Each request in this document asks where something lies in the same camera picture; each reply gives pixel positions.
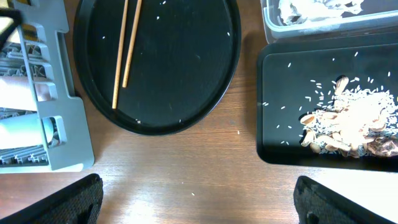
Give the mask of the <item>wooden chopstick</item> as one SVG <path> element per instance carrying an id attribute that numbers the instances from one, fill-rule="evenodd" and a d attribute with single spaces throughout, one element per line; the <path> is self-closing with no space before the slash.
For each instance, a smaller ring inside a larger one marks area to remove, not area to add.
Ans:
<path id="1" fill-rule="evenodd" d="M 128 83 L 129 71 L 130 71 L 130 67 L 131 67 L 131 63 L 132 63 L 134 44 L 135 44 L 135 39 L 136 39 L 136 34 L 137 34 L 137 27 L 138 27 L 138 23 L 139 23 L 139 16 L 141 13 L 141 6 L 142 6 L 142 0 L 137 0 L 136 11 L 134 14 L 132 31 L 131 31 L 130 41 L 129 41 L 126 65 L 125 65 L 124 75 L 123 75 L 123 83 L 122 83 L 123 88 L 126 88 L 127 83 Z"/>
<path id="2" fill-rule="evenodd" d="M 124 45 L 124 36 L 125 36 L 125 30 L 126 30 L 128 4 L 129 4 L 129 0 L 125 0 L 124 1 L 124 7 L 123 7 L 123 16 L 122 16 L 122 21 L 121 21 L 121 30 L 120 30 L 120 35 L 119 35 L 118 54 L 117 54 L 117 61 L 116 61 L 116 71 L 115 71 L 113 100 L 112 100 L 112 109 L 116 109 L 117 108 L 117 103 L 118 103 L 119 81 L 120 81 L 120 74 L 121 74 L 121 62 L 122 62 L 122 57 L 123 57 L 123 45 Z"/>

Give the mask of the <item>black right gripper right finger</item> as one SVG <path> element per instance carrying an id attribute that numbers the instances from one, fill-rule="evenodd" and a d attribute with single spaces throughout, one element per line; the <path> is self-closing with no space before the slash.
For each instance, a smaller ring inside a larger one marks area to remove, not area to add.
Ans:
<path id="1" fill-rule="evenodd" d="M 391 223 L 304 175 L 297 179 L 294 205 L 300 224 Z"/>

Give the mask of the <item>blue cup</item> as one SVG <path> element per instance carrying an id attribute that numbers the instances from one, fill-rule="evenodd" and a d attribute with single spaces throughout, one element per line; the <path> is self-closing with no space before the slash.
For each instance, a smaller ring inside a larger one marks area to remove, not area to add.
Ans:
<path id="1" fill-rule="evenodd" d="M 1 150 L 41 145 L 41 124 L 36 113 L 1 120 Z"/>

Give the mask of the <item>pink cup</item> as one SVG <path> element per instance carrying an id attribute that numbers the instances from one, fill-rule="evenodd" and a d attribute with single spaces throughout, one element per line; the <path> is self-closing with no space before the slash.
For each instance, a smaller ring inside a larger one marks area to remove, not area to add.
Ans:
<path id="1" fill-rule="evenodd" d="M 46 78 L 35 77 L 34 81 L 47 82 Z M 47 84 L 35 84 L 38 101 L 51 100 Z M 1 108 L 37 111 L 36 101 L 32 96 L 28 77 L 1 77 Z"/>

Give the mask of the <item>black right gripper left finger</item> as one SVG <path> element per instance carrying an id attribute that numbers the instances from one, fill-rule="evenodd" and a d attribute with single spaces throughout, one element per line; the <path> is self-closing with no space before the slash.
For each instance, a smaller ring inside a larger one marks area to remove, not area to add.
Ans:
<path id="1" fill-rule="evenodd" d="M 103 201 L 103 181 L 90 174 L 48 197 L 1 219 L 1 223 L 96 223 Z"/>

